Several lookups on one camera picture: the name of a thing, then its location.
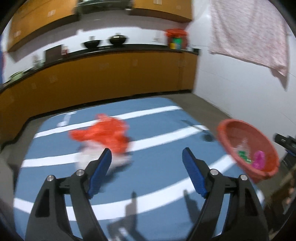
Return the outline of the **magenta plastic bag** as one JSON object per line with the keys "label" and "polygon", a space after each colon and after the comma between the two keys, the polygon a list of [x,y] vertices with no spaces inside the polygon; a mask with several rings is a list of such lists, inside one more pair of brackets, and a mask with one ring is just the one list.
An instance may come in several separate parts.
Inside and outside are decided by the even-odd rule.
{"label": "magenta plastic bag", "polygon": [[262,170],[265,166],[265,153],[263,151],[256,151],[251,165],[257,170]]}

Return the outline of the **clear bubble wrap bag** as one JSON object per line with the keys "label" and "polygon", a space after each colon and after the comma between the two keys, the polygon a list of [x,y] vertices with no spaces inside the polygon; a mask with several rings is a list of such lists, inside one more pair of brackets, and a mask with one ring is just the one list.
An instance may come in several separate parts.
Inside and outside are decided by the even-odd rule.
{"label": "clear bubble wrap bag", "polygon": [[235,148],[236,152],[237,151],[246,151],[247,155],[250,153],[250,147],[248,145],[248,140],[247,138],[244,138],[239,145]]}

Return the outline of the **green foil wrapper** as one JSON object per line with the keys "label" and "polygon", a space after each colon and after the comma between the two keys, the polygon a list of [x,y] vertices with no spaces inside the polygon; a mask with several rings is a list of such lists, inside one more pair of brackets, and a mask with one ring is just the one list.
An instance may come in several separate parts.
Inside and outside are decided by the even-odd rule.
{"label": "green foil wrapper", "polygon": [[246,163],[251,164],[252,160],[248,157],[246,151],[237,151],[237,154],[243,159]]}

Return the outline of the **lower wooden kitchen cabinets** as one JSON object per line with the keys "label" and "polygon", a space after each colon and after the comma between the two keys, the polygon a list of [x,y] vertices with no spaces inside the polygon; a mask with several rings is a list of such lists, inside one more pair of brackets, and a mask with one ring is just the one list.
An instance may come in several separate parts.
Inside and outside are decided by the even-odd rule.
{"label": "lower wooden kitchen cabinets", "polygon": [[43,68],[1,90],[1,144],[30,120],[84,104],[134,95],[192,90],[198,54],[139,50],[74,58]]}

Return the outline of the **wooden kitchen cabinets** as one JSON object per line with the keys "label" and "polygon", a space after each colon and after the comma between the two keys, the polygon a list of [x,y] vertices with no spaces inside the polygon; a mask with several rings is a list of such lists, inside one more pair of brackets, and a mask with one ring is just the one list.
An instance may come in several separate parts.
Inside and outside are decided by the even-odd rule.
{"label": "wooden kitchen cabinets", "polygon": [[134,95],[192,90],[198,54],[139,50],[74,58],[43,68],[1,90],[1,144],[30,120],[84,104]]}
{"label": "wooden kitchen cabinets", "polygon": [[193,19],[192,1],[132,1],[132,8],[74,12],[78,1],[26,1],[13,15],[6,49],[14,52],[37,37],[65,25],[77,23],[86,32],[103,28],[164,28],[179,26]]}

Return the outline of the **upper wooden kitchen cabinets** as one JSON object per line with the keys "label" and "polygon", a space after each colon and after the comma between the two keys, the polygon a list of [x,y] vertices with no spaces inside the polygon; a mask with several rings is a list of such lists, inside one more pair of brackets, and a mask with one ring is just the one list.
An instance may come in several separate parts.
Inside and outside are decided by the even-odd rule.
{"label": "upper wooden kitchen cabinets", "polygon": [[132,8],[74,12],[78,1],[26,1],[13,15],[6,49],[14,52],[37,37],[65,25],[77,23],[86,32],[103,28],[164,28],[179,26],[193,19],[192,1],[132,1]]}

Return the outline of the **small red plastic bag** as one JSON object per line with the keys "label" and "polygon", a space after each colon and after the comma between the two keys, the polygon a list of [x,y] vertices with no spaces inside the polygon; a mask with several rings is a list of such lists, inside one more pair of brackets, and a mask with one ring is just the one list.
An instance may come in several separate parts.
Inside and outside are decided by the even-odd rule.
{"label": "small red plastic bag", "polygon": [[109,148],[115,154],[127,151],[129,138],[126,135],[129,126],[123,120],[98,114],[97,122],[83,130],[70,130],[69,137],[78,142],[92,141]]}

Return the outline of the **red plastic basket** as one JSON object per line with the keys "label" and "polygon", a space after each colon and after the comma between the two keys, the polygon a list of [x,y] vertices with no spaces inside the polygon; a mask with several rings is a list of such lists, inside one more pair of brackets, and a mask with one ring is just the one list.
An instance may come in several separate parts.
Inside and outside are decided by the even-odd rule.
{"label": "red plastic basket", "polygon": [[[254,183],[272,178],[279,169],[278,153],[272,142],[254,126],[235,119],[225,119],[217,126],[217,139]],[[255,154],[264,154],[264,165],[255,168]]]}

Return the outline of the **wooden stool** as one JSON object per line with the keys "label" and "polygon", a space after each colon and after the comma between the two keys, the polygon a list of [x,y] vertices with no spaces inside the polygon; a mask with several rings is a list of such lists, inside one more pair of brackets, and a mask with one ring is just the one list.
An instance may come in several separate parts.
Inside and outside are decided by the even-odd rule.
{"label": "wooden stool", "polygon": [[295,199],[295,170],[288,174],[285,183],[267,200],[264,215],[268,231],[277,231],[285,221],[285,210]]}

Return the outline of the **red bottle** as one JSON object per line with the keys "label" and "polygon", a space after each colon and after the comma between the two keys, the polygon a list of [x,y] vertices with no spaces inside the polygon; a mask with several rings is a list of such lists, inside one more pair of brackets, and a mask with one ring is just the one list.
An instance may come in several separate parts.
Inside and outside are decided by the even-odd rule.
{"label": "red bottle", "polygon": [[62,47],[61,47],[61,55],[62,56],[68,55],[68,47],[66,45],[62,45]]}

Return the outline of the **black open wok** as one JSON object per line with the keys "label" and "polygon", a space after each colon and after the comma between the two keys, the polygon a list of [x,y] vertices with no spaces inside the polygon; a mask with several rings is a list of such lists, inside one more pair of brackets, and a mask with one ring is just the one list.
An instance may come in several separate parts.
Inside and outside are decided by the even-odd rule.
{"label": "black open wok", "polygon": [[100,45],[101,40],[95,39],[94,36],[90,36],[88,41],[83,42],[82,46],[85,47],[86,49],[96,49]]}

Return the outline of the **green bowl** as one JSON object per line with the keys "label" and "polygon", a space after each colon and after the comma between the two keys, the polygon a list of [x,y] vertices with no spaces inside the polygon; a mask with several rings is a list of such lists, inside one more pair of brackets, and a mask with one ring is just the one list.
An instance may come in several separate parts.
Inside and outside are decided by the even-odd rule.
{"label": "green bowl", "polygon": [[23,77],[23,71],[19,71],[10,76],[10,81],[14,82]]}

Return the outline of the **black wok with lid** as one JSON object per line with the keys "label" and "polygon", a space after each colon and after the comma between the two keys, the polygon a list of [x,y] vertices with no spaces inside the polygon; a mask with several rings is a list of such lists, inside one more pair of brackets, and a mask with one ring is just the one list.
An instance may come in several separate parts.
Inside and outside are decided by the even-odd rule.
{"label": "black wok with lid", "polygon": [[122,46],[126,41],[128,40],[127,36],[121,35],[121,34],[116,34],[114,36],[111,36],[108,41],[110,44],[113,46]]}

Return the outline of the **red bag with boxes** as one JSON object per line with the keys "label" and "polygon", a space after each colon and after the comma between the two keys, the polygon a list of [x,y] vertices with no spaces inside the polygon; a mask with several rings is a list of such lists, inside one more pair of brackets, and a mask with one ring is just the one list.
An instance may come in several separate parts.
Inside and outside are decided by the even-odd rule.
{"label": "red bag with boxes", "polygon": [[168,47],[174,50],[185,50],[188,45],[188,33],[183,29],[165,31]]}

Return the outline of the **black range hood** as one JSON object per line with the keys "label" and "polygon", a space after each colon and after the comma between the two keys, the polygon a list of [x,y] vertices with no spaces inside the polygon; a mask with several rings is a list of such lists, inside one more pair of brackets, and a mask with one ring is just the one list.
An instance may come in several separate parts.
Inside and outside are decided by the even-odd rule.
{"label": "black range hood", "polygon": [[89,14],[99,11],[125,10],[132,8],[130,0],[93,0],[78,1],[74,12],[77,14]]}

